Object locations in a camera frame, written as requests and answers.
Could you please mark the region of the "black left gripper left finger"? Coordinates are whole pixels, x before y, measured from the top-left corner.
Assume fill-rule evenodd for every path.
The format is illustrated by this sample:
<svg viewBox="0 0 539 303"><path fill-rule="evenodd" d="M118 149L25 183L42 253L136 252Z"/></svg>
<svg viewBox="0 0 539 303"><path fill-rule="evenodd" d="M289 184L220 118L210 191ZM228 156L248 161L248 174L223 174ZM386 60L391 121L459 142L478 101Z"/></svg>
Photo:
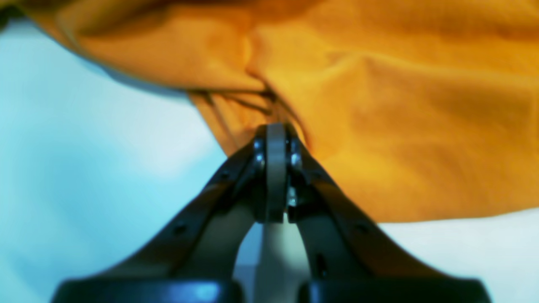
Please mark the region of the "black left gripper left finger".
<svg viewBox="0 0 539 303"><path fill-rule="evenodd" d="M62 283L54 303L243 303L237 252L266 219L268 154L276 125L254 138L152 240L114 267Z"/></svg>

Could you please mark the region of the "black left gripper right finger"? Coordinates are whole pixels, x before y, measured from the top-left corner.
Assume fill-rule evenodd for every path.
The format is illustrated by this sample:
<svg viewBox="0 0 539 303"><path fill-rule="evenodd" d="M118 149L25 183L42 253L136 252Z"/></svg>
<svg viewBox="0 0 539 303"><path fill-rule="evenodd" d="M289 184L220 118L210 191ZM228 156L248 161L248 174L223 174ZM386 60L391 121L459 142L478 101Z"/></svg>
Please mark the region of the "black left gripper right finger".
<svg viewBox="0 0 539 303"><path fill-rule="evenodd" d="M299 303L489 303L477 279L426 265L345 196L289 123L276 125L276 174L286 177L288 220L296 224L311 279Z"/></svg>

